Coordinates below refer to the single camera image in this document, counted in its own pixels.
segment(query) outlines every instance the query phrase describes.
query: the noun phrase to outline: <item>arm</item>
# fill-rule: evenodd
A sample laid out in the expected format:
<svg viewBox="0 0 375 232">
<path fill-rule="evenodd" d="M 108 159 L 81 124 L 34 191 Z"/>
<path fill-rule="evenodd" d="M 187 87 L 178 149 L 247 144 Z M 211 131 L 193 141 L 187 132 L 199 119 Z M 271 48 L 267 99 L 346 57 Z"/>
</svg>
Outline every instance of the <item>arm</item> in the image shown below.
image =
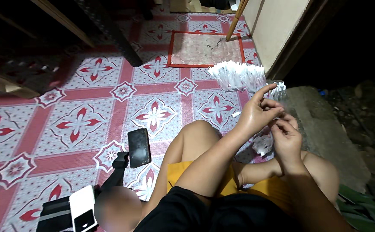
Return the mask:
<svg viewBox="0 0 375 232">
<path fill-rule="evenodd" d="M 271 124 L 275 150 L 283 168 L 293 207 L 305 231 L 352 231 L 319 189 L 300 156 L 302 136 L 285 120 Z"/>
<path fill-rule="evenodd" d="M 202 201 L 208 203 L 205 197 L 215 195 L 223 175 L 239 148 L 283 112 L 279 103 L 263 98 L 266 92 L 275 87 L 276 84 L 267 85 L 255 93 L 243 108 L 235 128 L 193 161 L 180 176 L 176 186 L 193 191 Z"/>
</svg>

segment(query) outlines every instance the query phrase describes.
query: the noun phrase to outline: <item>concrete step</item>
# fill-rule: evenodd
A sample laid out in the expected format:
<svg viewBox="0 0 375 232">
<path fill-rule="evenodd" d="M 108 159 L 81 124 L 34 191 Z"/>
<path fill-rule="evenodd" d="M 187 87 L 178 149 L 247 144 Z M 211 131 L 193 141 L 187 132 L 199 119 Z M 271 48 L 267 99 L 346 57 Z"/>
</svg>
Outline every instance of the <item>concrete step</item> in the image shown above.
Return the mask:
<svg viewBox="0 0 375 232">
<path fill-rule="evenodd" d="M 298 119 L 303 135 L 302 149 L 332 162 L 339 170 L 341 184 L 365 192 L 370 172 L 328 102 L 313 87 L 286 91 L 286 110 Z"/>
</svg>

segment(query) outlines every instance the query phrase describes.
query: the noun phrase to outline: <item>hand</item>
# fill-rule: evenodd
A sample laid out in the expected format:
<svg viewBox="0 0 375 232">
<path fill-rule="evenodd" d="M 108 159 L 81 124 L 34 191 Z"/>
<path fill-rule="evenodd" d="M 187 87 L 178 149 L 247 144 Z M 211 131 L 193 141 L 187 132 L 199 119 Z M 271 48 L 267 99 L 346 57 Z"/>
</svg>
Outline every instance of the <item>hand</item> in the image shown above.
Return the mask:
<svg viewBox="0 0 375 232">
<path fill-rule="evenodd" d="M 303 164 L 300 156 L 302 135 L 299 133 L 298 122 L 288 113 L 283 113 L 281 117 L 269 123 L 278 160 L 284 168 Z"/>
<path fill-rule="evenodd" d="M 276 86 L 276 84 L 270 84 L 262 87 L 243 107 L 235 129 L 246 137 L 244 138 L 246 141 L 283 112 L 283 106 L 280 103 L 263 98 L 265 93 Z"/>
</svg>

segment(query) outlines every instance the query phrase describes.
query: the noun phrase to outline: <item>black phone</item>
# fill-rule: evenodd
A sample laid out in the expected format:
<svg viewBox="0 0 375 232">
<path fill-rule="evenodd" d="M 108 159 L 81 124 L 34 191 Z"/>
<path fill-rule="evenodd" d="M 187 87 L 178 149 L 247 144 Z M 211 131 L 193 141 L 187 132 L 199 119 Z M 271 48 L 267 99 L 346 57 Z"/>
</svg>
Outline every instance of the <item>black phone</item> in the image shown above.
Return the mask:
<svg viewBox="0 0 375 232">
<path fill-rule="evenodd" d="M 152 161 L 150 156 L 149 135 L 142 128 L 127 133 L 129 139 L 130 167 L 137 168 Z"/>
</svg>

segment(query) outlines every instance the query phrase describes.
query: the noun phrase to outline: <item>leg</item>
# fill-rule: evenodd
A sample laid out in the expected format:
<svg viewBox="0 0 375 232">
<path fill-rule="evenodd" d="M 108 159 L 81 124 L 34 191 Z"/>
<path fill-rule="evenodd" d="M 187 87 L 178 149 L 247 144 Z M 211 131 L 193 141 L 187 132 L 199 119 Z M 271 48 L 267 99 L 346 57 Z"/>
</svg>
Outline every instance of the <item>leg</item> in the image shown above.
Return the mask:
<svg viewBox="0 0 375 232">
<path fill-rule="evenodd" d="M 336 167 L 328 160 L 302 151 L 302 160 L 316 184 L 330 202 L 335 204 L 339 191 L 339 173 Z"/>
<path fill-rule="evenodd" d="M 339 189 L 338 170 L 335 166 L 324 158 L 308 151 L 302 151 L 301 158 L 320 190 L 330 202 L 335 203 Z M 243 184 L 256 184 L 273 176 L 281 177 L 283 181 L 286 181 L 286 176 L 283 176 L 276 159 L 255 164 L 233 163 L 233 167 L 238 177 L 238 187 Z"/>
<path fill-rule="evenodd" d="M 183 127 L 167 148 L 152 196 L 143 207 L 142 217 L 149 214 L 167 194 L 167 165 L 193 161 L 219 140 L 215 129 L 206 121 L 196 120 Z"/>
</svg>

